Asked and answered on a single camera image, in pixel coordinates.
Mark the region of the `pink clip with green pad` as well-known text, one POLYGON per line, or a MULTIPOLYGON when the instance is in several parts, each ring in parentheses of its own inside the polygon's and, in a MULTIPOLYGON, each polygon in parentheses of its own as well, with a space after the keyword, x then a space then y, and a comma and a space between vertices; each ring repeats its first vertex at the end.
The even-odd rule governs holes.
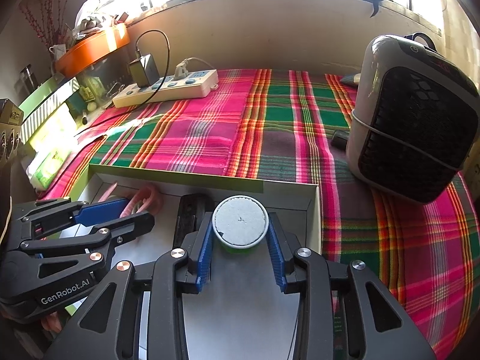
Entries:
POLYGON ((120 213, 120 218, 136 213, 149 212, 157 215, 164 204, 163 197, 153 184, 146 184, 140 188, 129 200, 126 207, 120 213))

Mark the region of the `black clear lighter device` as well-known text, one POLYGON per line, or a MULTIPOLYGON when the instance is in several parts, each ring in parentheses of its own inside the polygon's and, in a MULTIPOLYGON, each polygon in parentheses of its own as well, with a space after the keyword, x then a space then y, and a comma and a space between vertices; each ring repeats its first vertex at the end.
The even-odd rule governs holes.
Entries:
POLYGON ((183 195, 180 199, 172 247, 179 248, 187 234, 199 230, 206 212, 212 211, 213 200, 204 193, 183 195))

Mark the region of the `green white spool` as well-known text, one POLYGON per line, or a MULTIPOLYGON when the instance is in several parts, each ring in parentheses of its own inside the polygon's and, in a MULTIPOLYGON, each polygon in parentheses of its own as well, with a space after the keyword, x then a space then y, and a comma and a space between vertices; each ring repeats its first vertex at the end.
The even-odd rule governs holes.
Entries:
POLYGON ((269 215, 253 197, 235 195, 213 211, 211 226, 216 238, 230 253, 247 253, 262 242, 269 230, 269 215))

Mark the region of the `pink clip plain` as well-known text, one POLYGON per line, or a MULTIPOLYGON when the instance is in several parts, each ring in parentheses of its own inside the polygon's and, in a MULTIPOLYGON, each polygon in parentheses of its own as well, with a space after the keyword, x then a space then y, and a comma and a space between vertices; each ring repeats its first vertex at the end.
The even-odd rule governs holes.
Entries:
POLYGON ((118 183, 111 184, 103 193, 103 195, 98 199, 98 202, 99 203, 106 202, 106 200, 112 195, 112 193, 114 192, 117 186, 118 186, 118 183))

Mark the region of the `green tissue pack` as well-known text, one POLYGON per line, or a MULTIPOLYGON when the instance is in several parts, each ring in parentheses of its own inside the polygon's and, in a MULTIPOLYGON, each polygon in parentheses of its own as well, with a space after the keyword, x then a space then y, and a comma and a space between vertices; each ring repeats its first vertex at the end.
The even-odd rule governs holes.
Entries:
POLYGON ((27 167, 30 184, 36 191, 44 192, 71 154, 68 147, 57 147, 49 152, 38 153, 27 167))

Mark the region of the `yellow green box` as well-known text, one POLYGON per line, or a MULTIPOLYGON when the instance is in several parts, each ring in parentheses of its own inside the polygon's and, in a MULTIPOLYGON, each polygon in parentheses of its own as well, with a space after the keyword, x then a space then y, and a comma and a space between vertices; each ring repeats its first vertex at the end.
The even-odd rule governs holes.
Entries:
POLYGON ((71 140, 76 131, 77 123, 64 103, 33 133, 28 144, 36 153, 52 151, 71 140))

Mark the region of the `green white striped box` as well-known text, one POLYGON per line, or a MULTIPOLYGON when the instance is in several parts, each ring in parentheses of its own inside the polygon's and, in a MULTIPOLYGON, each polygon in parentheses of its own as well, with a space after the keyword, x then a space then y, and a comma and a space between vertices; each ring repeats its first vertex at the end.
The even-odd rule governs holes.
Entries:
POLYGON ((38 128, 80 89, 76 77, 61 81, 57 81, 57 78, 50 77, 19 105, 24 112, 19 135, 23 144, 26 144, 38 128))

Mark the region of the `green white cardboard box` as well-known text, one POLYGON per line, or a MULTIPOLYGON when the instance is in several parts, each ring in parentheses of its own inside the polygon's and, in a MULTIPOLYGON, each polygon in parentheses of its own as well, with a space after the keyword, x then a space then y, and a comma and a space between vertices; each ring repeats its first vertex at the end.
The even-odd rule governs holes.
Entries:
MULTIPOLYGON (((148 183, 160 190, 163 208, 153 230, 118 247, 114 262, 140 265, 171 250, 180 199, 195 193, 215 203, 251 196, 275 213, 301 245, 320 247, 320 189, 315 184, 90 165, 66 194, 93 203, 109 186, 123 196, 148 183)), ((246 252, 230 252, 214 241, 210 280, 199 295, 183 297, 188 354, 191 359, 292 359, 298 305, 298 295, 283 294, 277 286, 266 241, 246 252)))

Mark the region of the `orange tray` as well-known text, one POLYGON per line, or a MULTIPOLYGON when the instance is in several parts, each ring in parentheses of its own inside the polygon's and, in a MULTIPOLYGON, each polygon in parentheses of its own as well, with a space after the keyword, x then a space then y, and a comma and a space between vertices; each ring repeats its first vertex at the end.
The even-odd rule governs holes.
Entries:
POLYGON ((74 45, 55 62, 55 69, 67 79, 71 79, 128 43, 130 39, 126 25, 116 24, 74 45))

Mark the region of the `black charger adapter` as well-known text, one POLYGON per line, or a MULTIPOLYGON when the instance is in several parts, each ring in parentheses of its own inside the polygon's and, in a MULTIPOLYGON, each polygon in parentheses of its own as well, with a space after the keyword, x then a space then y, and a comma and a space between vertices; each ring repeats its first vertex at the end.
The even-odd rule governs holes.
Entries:
POLYGON ((154 57, 143 55, 139 49, 136 50, 136 58, 129 64, 129 70, 139 88, 153 86, 160 79, 154 57))

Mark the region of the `beige power strip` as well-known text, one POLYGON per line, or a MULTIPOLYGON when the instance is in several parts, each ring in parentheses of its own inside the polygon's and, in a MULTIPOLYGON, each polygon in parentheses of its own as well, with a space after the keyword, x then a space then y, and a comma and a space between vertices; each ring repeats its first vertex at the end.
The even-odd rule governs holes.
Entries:
POLYGON ((159 79, 154 85, 140 88, 131 84, 119 92, 112 102, 116 108, 131 107, 144 102, 167 102, 191 98, 204 98, 218 87, 216 70, 191 72, 181 80, 167 76, 165 82, 159 79))

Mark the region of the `white plug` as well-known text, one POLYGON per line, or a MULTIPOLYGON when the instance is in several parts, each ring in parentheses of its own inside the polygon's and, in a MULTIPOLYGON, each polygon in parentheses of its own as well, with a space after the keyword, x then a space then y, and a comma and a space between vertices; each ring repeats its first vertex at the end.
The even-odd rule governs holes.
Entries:
POLYGON ((212 66, 210 63, 205 61, 204 59, 198 58, 198 57, 188 57, 183 59, 180 63, 176 65, 175 72, 173 75, 174 80, 182 80, 187 77, 189 74, 189 71, 187 69, 188 64, 192 61, 197 61, 199 63, 204 64, 205 66, 209 67, 211 70, 214 69, 214 66, 212 66))

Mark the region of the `red berry branches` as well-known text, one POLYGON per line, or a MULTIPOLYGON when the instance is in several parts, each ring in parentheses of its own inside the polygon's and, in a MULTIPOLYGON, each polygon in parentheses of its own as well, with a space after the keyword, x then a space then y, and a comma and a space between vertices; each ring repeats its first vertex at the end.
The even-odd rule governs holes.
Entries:
POLYGON ((24 0, 19 4, 19 11, 44 47, 65 42, 67 4, 68 0, 24 0))

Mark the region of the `plaid pink green cloth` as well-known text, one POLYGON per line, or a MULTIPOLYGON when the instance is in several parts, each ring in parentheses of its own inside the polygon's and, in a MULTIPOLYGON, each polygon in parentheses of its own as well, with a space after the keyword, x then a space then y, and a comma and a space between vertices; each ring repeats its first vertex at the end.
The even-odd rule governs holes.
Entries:
POLYGON ((201 99, 104 112, 96 141, 46 197, 70 194, 91 164, 318 185, 324 256, 364 260, 447 359, 479 312, 479 221, 464 177, 428 205, 354 178, 330 144, 356 101, 338 76, 233 69, 219 78, 201 99))

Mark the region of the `small grey black heater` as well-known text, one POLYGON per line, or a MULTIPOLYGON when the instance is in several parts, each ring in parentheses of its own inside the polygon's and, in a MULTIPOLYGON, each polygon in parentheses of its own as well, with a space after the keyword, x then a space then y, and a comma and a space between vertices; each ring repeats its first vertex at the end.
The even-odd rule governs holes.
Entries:
POLYGON ((479 138, 479 92, 422 43, 375 37, 360 71, 346 161, 359 179, 417 203, 433 202, 479 138))

